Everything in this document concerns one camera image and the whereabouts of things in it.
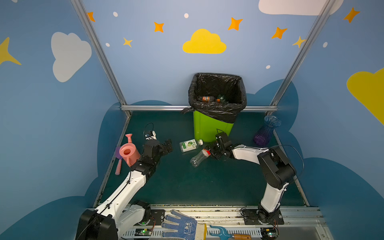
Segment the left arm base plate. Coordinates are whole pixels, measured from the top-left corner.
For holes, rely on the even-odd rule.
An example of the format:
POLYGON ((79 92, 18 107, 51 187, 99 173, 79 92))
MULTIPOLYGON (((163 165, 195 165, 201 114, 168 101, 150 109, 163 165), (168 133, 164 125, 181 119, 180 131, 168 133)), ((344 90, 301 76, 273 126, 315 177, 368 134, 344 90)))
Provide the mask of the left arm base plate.
POLYGON ((164 222, 165 220, 165 214, 166 214, 165 210, 151 209, 151 213, 150 214, 146 213, 144 216, 144 219, 141 222, 136 223, 135 226, 152 226, 152 225, 160 226, 161 223, 164 222))

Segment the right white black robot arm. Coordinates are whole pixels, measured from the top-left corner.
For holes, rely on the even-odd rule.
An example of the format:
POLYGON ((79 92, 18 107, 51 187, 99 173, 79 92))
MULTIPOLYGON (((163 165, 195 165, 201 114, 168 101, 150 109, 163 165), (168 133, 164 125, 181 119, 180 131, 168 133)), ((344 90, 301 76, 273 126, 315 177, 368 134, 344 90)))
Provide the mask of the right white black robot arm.
POLYGON ((266 214, 274 213, 279 209, 286 188, 297 175, 294 165, 280 146, 269 148, 233 146, 225 132, 218 133, 216 140, 209 143, 203 152, 205 156, 217 160, 226 156, 259 165, 267 182, 265 194, 260 202, 260 208, 266 214))

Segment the green Sprite bottle yellow cap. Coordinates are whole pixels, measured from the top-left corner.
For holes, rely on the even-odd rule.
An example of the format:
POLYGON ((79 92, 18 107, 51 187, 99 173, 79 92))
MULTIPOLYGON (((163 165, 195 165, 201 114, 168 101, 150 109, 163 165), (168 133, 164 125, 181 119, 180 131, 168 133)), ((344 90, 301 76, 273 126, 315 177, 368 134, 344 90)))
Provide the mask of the green Sprite bottle yellow cap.
POLYGON ((219 104, 226 104, 227 103, 224 95, 218 95, 218 97, 216 99, 216 102, 219 103, 219 104))

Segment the orange red label bottle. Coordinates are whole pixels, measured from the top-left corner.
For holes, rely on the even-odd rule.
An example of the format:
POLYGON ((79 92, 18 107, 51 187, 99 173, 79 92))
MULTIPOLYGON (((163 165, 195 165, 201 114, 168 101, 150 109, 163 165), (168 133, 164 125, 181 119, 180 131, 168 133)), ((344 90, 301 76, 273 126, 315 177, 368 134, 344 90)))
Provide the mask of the orange red label bottle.
POLYGON ((213 96, 198 96, 197 100, 202 103, 212 103, 217 101, 216 97, 213 96))

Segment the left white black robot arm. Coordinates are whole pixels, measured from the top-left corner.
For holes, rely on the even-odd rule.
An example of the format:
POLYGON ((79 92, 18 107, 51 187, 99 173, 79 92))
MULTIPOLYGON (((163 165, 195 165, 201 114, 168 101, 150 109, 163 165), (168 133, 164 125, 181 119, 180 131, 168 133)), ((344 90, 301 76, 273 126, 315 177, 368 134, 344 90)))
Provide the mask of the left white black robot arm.
POLYGON ((172 140, 164 143, 147 140, 143 153, 131 167, 125 181, 94 210, 85 210, 80 217, 76 240, 119 240, 135 224, 147 222, 148 204, 138 202, 125 210, 135 194, 156 171, 161 157, 173 151, 172 140))

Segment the lime label bottle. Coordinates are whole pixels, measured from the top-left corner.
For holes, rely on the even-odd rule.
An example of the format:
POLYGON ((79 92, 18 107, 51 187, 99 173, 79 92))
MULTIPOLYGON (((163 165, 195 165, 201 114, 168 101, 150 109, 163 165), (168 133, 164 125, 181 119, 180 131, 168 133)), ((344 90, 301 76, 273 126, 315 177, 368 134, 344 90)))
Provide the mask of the lime label bottle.
POLYGON ((192 140, 180 142, 180 149, 182 153, 185 153, 185 152, 196 150, 203 144, 204 144, 203 140, 192 139, 192 140))

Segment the red cola bottle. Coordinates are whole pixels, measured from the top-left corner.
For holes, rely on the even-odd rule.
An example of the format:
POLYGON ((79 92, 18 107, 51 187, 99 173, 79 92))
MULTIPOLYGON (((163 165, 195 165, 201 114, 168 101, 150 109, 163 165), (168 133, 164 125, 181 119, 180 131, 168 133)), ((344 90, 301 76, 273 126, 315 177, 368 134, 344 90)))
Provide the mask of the red cola bottle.
POLYGON ((196 156, 191 158, 190 163, 194 168, 196 168, 200 165, 203 160, 207 159, 210 155, 210 151, 202 149, 196 156))

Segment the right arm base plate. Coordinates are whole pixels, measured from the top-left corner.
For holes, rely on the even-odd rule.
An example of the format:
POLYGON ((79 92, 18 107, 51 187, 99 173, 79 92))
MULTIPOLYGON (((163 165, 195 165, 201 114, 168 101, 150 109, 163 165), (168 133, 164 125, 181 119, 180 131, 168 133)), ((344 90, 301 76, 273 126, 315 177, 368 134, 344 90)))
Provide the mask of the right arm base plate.
POLYGON ((268 213, 262 208, 241 208, 240 214, 244 219, 245 225, 283 225, 285 223, 279 208, 272 213, 268 213))

